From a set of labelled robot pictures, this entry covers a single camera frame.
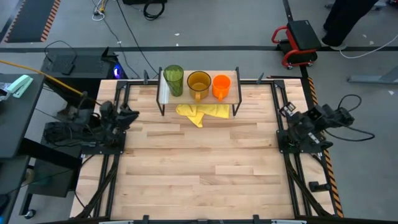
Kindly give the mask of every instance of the orange and black tape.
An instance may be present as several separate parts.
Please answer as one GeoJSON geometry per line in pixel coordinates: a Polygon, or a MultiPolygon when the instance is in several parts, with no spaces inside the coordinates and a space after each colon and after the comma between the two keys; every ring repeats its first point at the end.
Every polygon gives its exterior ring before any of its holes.
{"type": "Polygon", "coordinates": [[[4,38],[4,41],[5,41],[5,42],[8,42],[8,37],[10,36],[10,33],[11,33],[11,31],[12,31],[12,28],[14,28],[15,22],[16,22],[17,19],[18,19],[18,16],[19,16],[19,13],[21,12],[22,7],[24,7],[25,1],[26,1],[26,0],[24,0],[24,1],[22,2],[22,4],[21,4],[21,6],[20,6],[20,8],[19,8],[19,10],[18,10],[18,12],[17,12],[17,14],[15,15],[14,21],[12,22],[12,24],[11,24],[11,26],[10,26],[10,29],[9,29],[9,31],[8,31],[8,33],[7,33],[7,36],[6,36],[6,38],[4,38]]]}
{"type": "Polygon", "coordinates": [[[54,4],[53,4],[53,6],[51,8],[51,12],[50,12],[49,18],[47,19],[47,22],[46,22],[46,24],[44,26],[43,34],[42,34],[42,36],[40,38],[40,40],[42,42],[45,42],[47,40],[47,38],[49,37],[50,29],[51,29],[52,24],[53,24],[53,22],[55,20],[55,15],[57,14],[58,9],[60,7],[60,3],[61,3],[61,0],[55,0],[54,1],[54,4]]]}
{"type": "MultiPolygon", "coordinates": [[[[308,82],[310,84],[310,89],[311,89],[311,96],[312,96],[312,101],[314,105],[318,104],[318,98],[317,98],[317,93],[315,92],[315,86],[313,84],[312,78],[308,78],[308,82]]],[[[336,208],[336,214],[343,218],[343,208],[341,207],[341,202],[340,198],[338,196],[338,191],[337,191],[337,184],[336,184],[336,179],[335,175],[333,173],[333,166],[331,165],[331,159],[330,159],[330,154],[329,151],[326,149],[323,151],[325,155],[325,160],[326,160],[326,171],[328,173],[328,182],[331,185],[331,196],[332,196],[332,202],[334,203],[334,207],[336,208]]]]}

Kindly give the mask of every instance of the black table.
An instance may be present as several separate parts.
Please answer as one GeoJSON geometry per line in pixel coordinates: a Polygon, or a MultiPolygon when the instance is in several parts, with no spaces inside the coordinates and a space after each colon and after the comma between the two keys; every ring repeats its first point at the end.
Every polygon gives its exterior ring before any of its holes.
{"type": "MultiPolygon", "coordinates": [[[[0,82],[12,83],[21,75],[0,75],[0,82]]],[[[25,138],[25,133],[39,99],[44,76],[29,75],[34,80],[20,98],[10,96],[0,102],[0,194],[7,194],[9,203],[2,214],[7,223],[19,187],[24,180],[30,157],[75,170],[81,160],[25,138]]]]}

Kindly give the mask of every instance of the yellow towel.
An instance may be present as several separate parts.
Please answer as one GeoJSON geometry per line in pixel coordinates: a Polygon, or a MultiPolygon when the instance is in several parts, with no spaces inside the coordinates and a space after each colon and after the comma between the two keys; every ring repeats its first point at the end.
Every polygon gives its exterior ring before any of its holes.
{"type": "Polygon", "coordinates": [[[229,118],[229,105],[178,105],[175,110],[179,115],[186,116],[198,128],[203,127],[205,114],[216,118],[229,118]]]}

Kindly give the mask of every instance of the red stool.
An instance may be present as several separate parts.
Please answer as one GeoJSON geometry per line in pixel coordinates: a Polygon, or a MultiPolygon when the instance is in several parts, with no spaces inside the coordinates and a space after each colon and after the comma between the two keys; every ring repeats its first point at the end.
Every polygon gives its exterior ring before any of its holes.
{"type": "Polygon", "coordinates": [[[282,65],[288,70],[300,65],[311,67],[318,58],[316,51],[321,48],[309,21],[289,21],[287,26],[275,30],[272,42],[283,51],[282,65]],[[275,40],[280,30],[286,30],[287,40],[275,40]]]}

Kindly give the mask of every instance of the gray floor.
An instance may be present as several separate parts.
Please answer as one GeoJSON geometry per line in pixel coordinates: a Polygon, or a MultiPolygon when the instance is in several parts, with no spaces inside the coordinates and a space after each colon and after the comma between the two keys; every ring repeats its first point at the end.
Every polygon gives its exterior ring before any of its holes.
{"type": "MultiPolygon", "coordinates": [[[[323,35],[322,22],[328,15],[323,5],[326,0],[290,0],[294,19],[308,19],[319,37],[323,35]]],[[[0,26],[6,20],[16,0],[0,2],[0,26]]],[[[278,0],[169,0],[164,15],[149,22],[139,11],[122,5],[125,15],[141,46],[203,46],[203,45],[267,45],[272,46],[271,35],[276,27],[286,23],[282,1],[278,0]]],[[[118,46],[103,22],[91,20],[93,4],[90,0],[62,1],[49,39],[45,43],[7,44],[0,47],[44,47],[55,40],[67,41],[74,47],[118,46]]],[[[397,33],[397,9],[387,7],[370,12],[361,19],[348,36],[349,46],[380,46],[397,33]]],[[[136,46],[117,4],[110,0],[106,8],[106,20],[125,47],[136,46]]],[[[359,55],[364,52],[348,52],[359,55]]],[[[242,78],[266,75],[300,76],[295,68],[287,71],[280,65],[280,52],[230,51],[230,52],[146,52],[157,69],[172,63],[189,70],[225,70],[240,67],[242,78]]],[[[337,106],[345,94],[359,94],[362,106],[353,112],[354,127],[375,133],[368,142],[343,142],[330,138],[335,146],[330,150],[343,211],[346,217],[398,220],[398,152],[395,139],[398,132],[398,86],[353,85],[346,82],[350,75],[381,75],[397,66],[398,52],[376,52],[363,58],[349,60],[338,52],[319,52],[319,59],[309,75],[314,79],[320,103],[337,106]]],[[[155,75],[139,52],[126,52],[129,64],[142,73],[146,69],[150,77],[155,75]]],[[[15,63],[40,68],[43,53],[0,54],[0,58],[15,63]]],[[[0,73],[26,73],[14,67],[0,65],[0,73]]],[[[347,108],[354,101],[346,102],[347,108]]],[[[37,108],[54,114],[65,104],[57,95],[43,91],[37,108]]],[[[40,140],[44,123],[51,118],[35,111],[27,137],[40,140]]],[[[332,132],[346,138],[362,136],[349,130],[332,132]]],[[[34,197],[32,208],[38,214],[31,220],[17,216],[21,197],[11,223],[41,223],[64,220],[72,205],[73,194],[67,198],[34,197]]]]}

